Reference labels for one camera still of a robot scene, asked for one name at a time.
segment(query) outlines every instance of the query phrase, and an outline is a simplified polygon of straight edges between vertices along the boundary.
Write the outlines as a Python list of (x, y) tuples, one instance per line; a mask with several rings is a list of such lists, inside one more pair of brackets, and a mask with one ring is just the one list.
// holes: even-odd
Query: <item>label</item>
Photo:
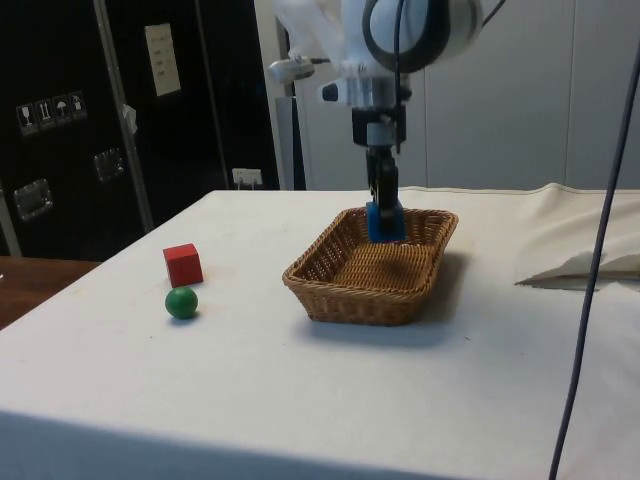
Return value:
[(147, 26), (144, 27), (144, 32), (147, 37), (156, 95), (161, 97), (180, 91), (182, 87), (180, 86), (176, 54), (173, 49), (171, 25), (165, 23)]
[(73, 117), (71, 116), (69, 99), (66, 95), (58, 95), (57, 97), (53, 97), (53, 112), (58, 125), (64, 125), (73, 120)]
[(48, 130), (55, 128), (56, 119), (54, 118), (53, 106), (51, 99), (47, 98), (35, 103), (36, 117), (38, 117), (38, 124), (40, 130)]
[(18, 115), (18, 124), (23, 136), (26, 137), (40, 131), (32, 103), (16, 107), (16, 114)]
[(87, 106), (84, 103), (82, 92), (71, 92), (69, 94), (69, 109), (74, 120), (87, 118)]

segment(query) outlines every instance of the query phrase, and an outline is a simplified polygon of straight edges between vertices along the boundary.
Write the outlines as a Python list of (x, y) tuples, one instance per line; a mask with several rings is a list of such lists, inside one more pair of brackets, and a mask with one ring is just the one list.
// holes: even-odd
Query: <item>red cube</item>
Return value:
[(196, 247), (190, 243), (163, 250), (171, 286), (184, 287), (202, 282), (202, 267)]

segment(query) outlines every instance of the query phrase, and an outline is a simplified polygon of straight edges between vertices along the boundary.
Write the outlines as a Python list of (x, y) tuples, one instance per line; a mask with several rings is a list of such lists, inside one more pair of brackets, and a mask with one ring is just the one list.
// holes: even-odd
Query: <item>wicker basket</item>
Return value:
[(283, 275), (321, 322), (409, 323), (433, 287), (458, 224), (453, 213), (405, 210), (407, 240), (371, 244), (364, 208), (345, 210)]

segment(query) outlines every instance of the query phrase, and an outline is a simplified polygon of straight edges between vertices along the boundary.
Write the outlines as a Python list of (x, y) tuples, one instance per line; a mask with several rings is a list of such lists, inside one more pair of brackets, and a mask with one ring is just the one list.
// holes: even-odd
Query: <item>power socket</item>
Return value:
[(233, 183), (236, 187), (261, 187), (262, 171), (257, 168), (234, 168)]

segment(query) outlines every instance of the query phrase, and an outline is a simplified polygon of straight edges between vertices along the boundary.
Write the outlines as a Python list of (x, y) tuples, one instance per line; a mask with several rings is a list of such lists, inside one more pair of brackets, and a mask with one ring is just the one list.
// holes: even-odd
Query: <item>black cable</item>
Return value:
[(483, 27), (486, 27), (487, 23), (489, 23), (491, 19), (495, 17), (496, 13), (498, 13), (498, 10), (502, 8), (502, 6), (505, 4), (506, 1), (507, 0), (500, 0), (498, 2), (498, 4), (493, 8), (493, 10), (491, 10), (491, 13), (489, 13), (489, 15), (487, 15), (487, 18), (485, 18), (484, 21), (482, 22)]
[(629, 126), (631, 124), (631, 115), (633, 113), (633, 106), (635, 103), (636, 90), (638, 89), (638, 78), (640, 77), (640, 44), (638, 45), (638, 52), (636, 54), (636, 61), (633, 67), (633, 73), (631, 75), (631, 83), (629, 85), (629, 91), (627, 92), (627, 99), (624, 108), (624, 114), (622, 117), (622, 127), (620, 130), (620, 136), (618, 138), (618, 147), (616, 150), (616, 156), (611, 167), (611, 177), (609, 179), (609, 186), (607, 188), (607, 195), (605, 197), (604, 206), (602, 207), (602, 217), (600, 218), (600, 225), (598, 227), (598, 236), (596, 237), (596, 245), (593, 251), (593, 259), (591, 262), (591, 271), (589, 272), (589, 281), (587, 283), (587, 291), (584, 296), (584, 304), (582, 306), (582, 317), (580, 319), (580, 329), (578, 332), (578, 344), (576, 346), (576, 354), (573, 363), (573, 372), (571, 373), (571, 383), (569, 385), (569, 394), (567, 396), (567, 403), (564, 407), (564, 413), (562, 415), (562, 423), (560, 425), (560, 432), (558, 433), (558, 440), (556, 442), (556, 448), (553, 453), (553, 462), (551, 463), (551, 470), (549, 472), (549, 479), (555, 480), (558, 475), (558, 467), (560, 466), (560, 459), (562, 457), (562, 450), (564, 448), (564, 442), (567, 437), (567, 431), (569, 429), (569, 422), (571, 421), (571, 413), (573, 411), (573, 404), (576, 400), (576, 394), (578, 392), (578, 382), (580, 381), (580, 370), (582, 368), (582, 356), (584, 355), (584, 346), (587, 338), (587, 326), (589, 324), (589, 314), (591, 313), (591, 304), (593, 302), (593, 294), (596, 289), (596, 282), (598, 280), (598, 273), (600, 271), (600, 260), (602, 259), (602, 250), (604, 248), (604, 239), (607, 234), (607, 226), (609, 225), (609, 217), (611, 216), (611, 207), (613, 205), (613, 197), (618, 186), (618, 178), (620, 176), (620, 168), (622, 167), (622, 159), (627, 146), (627, 137), (629, 135)]
[(404, 8), (404, 0), (398, 0), (398, 9), (396, 10), (396, 26), (393, 32), (393, 55), (396, 60), (395, 65), (395, 83), (396, 83), (396, 152), (400, 155), (400, 135), (398, 133), (398, 122), (402, 114), (402, 97), (400, 88), (400, 29), (402, 28), (402, 9)]

